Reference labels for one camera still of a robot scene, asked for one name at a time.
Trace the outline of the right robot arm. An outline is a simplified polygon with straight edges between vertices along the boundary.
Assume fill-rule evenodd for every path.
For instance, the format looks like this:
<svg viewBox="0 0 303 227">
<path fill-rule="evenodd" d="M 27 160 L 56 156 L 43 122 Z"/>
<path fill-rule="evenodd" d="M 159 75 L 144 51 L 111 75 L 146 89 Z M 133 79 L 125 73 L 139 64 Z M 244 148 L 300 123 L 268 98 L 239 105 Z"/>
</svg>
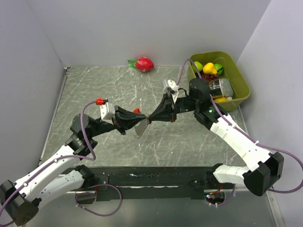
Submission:
<svg viewBox="0 0 303 227">
<path fill-rule="evenodd" d="M 251 193 L 262 196 L 281 175 L 284 157 L 258 146 L 248 138 L 231 116 L 217 106 L 208 83 L 201 78 L 189 82 L 185 97 L 179 97 L 180 87 L 171 79 L 163 81 L 164 95 L 159 106 L 150 115 L 149 122 L 174 122 L 177 114 L 193 112 L 196 120 L 223 139 L 245 162 L 245 166 L 216 164 L 207 176 L 211 188 L 223 183 L 244 185 Z"/>
</svg>

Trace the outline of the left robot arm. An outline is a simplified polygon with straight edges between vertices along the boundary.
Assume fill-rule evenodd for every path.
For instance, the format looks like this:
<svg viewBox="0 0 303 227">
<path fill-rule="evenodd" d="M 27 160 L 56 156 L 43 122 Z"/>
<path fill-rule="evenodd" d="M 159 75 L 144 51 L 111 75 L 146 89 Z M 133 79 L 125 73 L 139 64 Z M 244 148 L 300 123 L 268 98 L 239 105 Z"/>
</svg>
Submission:
<svg viewBox="0 0 303 227">
<path fill-rule="evenodd" d="M 18 180 L 6 180 L 0 185 L 1 212 L 7 212 L 11 223 L 22 226 L 29 222 L 39 209 L 62 194 L 93 186 L 92 173 L 79 166 L 64 177 L 59 175 L 74 164 L 86 159 L 96 160 L 94 137 L 113 130 L 125 134 L 148 115 L 130 112 L 110 103 L 100 105 L 101 117 L 94 119 L 84 112 L 75 116 L 70 127 L 70 138 L 43 164 Z"/>
</svg>

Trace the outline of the red and silver key organizer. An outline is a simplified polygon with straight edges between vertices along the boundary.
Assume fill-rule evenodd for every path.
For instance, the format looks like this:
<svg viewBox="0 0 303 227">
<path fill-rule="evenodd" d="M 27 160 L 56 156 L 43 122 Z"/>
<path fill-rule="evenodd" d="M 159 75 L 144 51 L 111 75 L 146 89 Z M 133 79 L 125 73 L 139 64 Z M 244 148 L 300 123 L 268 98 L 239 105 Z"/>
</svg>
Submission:
<svg viewBox="0 0 303 227">
<path fill-rule="evenodd" d="M 139 139 L 150 124 L 150 115 L 145 114 L 145 118 L 134 126 L 135 137 Z"/>
</svg>

